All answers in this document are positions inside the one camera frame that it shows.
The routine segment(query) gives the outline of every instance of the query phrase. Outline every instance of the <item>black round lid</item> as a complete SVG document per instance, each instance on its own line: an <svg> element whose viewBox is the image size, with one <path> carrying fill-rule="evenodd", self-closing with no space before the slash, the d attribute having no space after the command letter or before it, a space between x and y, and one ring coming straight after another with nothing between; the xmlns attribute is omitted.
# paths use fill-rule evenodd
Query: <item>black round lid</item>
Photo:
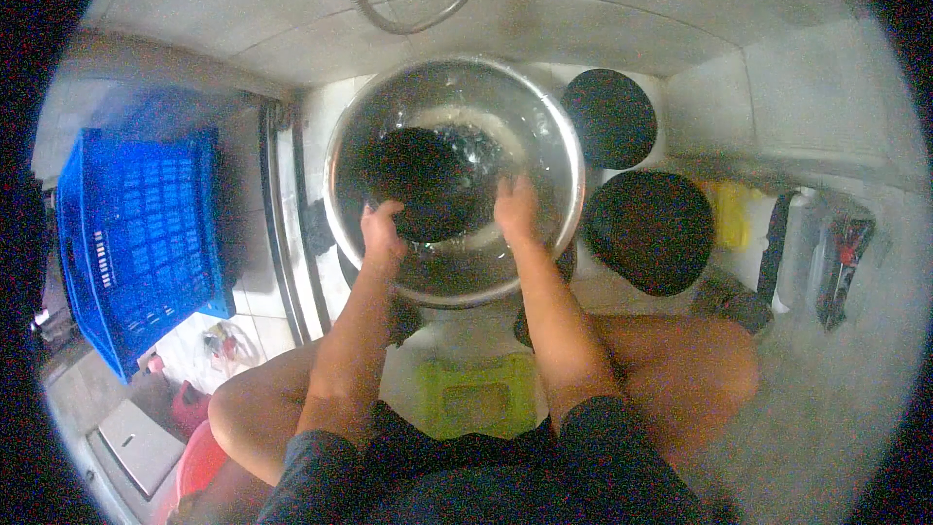
<svg viewBox="0 0 933 525"><path fill-rule="evenodd" d="M658 138L651 101L618 71L577 75L561 104L577 128L583 158L596 169L631 169L645 160Z"/></svg>
<svg viewBox="0 0 933 525"><path fill-rule="evenodd" d="M590 251L638 290L672 297L700 276L713 247L713 212L680 175L632 171L596 189L583 212Z"/></svg>
<svg viewBox="0 0 933 525"><path fill-rule="evenodd" d="M498 150L482 150L479 157L486 162L479 167L467 160L465 150L472 144L470 158L475 158L478 148L495 147L480 136L447 127L406 127L363 148L359 167L373 200L405 204L396 216L401 238L437 242L492 220Z"/></svg>

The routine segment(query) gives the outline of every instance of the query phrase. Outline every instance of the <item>leg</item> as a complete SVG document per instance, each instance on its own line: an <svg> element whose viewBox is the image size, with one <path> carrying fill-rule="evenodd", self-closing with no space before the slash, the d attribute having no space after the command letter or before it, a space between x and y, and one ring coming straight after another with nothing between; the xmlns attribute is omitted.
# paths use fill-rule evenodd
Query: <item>leg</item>
<svg viewBox="0 0 933 525"><path fill-rule="evenodd" d="M722 435L758 389L751 335L717 318L590 316L671 466Z"/></svg>
<svg viewBox="0 0 933 525"><path fill-rule="evenodd" d="M303 345L243 371L211 397L208 417L217 444L272 486L282 476L286 444L295 436L316 348L316 343Z"/></svg>

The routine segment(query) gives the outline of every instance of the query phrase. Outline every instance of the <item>red bucket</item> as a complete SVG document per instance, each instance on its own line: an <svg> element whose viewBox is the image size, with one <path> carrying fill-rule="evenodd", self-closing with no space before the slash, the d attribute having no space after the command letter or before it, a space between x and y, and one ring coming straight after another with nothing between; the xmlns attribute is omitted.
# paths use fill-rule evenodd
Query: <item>red bucket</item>
<svg viewBox="0 0 933 525"><path fill-rule="evenodd" d="M206 489L226 461L227 453L217 445L210 422L201 422L178 461L175 482L178 498Z"/></svg>

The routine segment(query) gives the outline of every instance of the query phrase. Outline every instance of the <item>knee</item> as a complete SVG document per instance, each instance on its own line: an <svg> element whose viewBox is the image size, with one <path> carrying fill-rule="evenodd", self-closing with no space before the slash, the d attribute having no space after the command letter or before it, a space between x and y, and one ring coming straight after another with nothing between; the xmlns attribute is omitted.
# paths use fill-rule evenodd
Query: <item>knee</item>
<svg viewBox="0 0 933 525"><path fill-rule="evenodd" d="M241 406L241 396L235 384L227 381L217 388L207 404L207 420L211 422L211 433L217 445L230 454L235 445L237 409Z"/></svg>
<svg viewBox="0 0 933 525"><path fill-rule="evenodd" d="M729 391L737 405L748 403L758 393L760 385L760 367L758 349L755 342L737 322L728 321L730 341L727 357L731 369Z"/></svg>

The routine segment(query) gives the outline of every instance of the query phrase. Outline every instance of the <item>fingers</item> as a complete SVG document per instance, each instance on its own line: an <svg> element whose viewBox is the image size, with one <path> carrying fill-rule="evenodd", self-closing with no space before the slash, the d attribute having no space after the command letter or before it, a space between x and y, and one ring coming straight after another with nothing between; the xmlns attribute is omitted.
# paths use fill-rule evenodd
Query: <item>fingers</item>
<svg viewBox="0 0 933 525"><path fill-rule="evenodd" d="M512 194L512 181L508 177L499 177L496 198L503 198Z"/></svg>
<svg viewBox="0 0 933 525"><path fill-rule="evenodd" d="M395 215L404 208L405 205L402 203L389 199L388 201L385 201L383 204L379 205L379 209L376 210L376 213L379 213L380 215L391 216Z"/></svg>
<svg viewBox="0 0 933 525"><path fill-rule="evenodd" d="M379 205L378 209L373 209L369 204L363 207L363 217L368 217L369 215L388 215L392 216L403 210L405 205L398 201L387 200Z"/></svg>
<svg viewBox="0 0 933 525"><path fill-rule="evenodd" d="M520 174L518 178L515 179L515 193L524 192L532 189L531 179L528 178L528 175Z"/></svg>

